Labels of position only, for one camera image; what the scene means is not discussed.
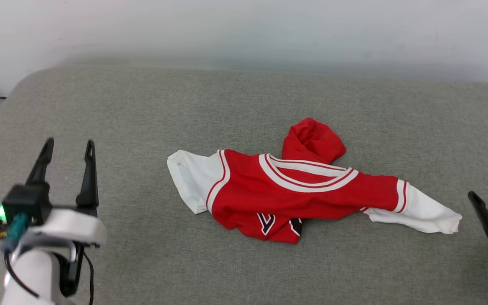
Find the red and white jersey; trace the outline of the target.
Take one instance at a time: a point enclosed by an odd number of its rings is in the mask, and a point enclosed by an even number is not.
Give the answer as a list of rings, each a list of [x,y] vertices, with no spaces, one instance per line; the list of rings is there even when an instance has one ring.
[[[363,212],[373,222],[454,234],[462,216],[396,176],[333,166],[346,147],[327,125],[306,118],[290,127],[282,158],[218,150],[179,150],[167,160],[184,203],[226,229],[262,241],[297,244],[305,219]]]

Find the grey fabric sofa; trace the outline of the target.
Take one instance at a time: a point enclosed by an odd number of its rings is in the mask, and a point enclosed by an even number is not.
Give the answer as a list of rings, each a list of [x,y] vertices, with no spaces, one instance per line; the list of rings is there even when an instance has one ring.
[[[306,221],[297,245],[226,230],[181,201],[166,158],[218,149],[280,156],[312,117],[341,137],[335,163],[393,175],[462,215],[424,234],[356,213]],[[97,155],[105,247],[89,249],[95,305],[488,305],[488,83],[151,67],[33,73],[0,110],[0,202],[46,138],[53,203],[74,204]]]

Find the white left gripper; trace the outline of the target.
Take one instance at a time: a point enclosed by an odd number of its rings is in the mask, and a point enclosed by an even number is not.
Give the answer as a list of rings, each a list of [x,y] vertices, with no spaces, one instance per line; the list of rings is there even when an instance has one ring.
[[[54,138],[45,141],[39,156],[27,178],[26,185],[46,185],[46,172],[52,161]],[[54,209],[44,224],[31,226],[19,240],[17,250],[33,247],[70,246],[74,242],[103,246],[107,242],[107,228],[97,218],[99,206],[97,192],[97,166],[93,140],[87,142],[85,171],[80,193],[76,196],[77,211]]]

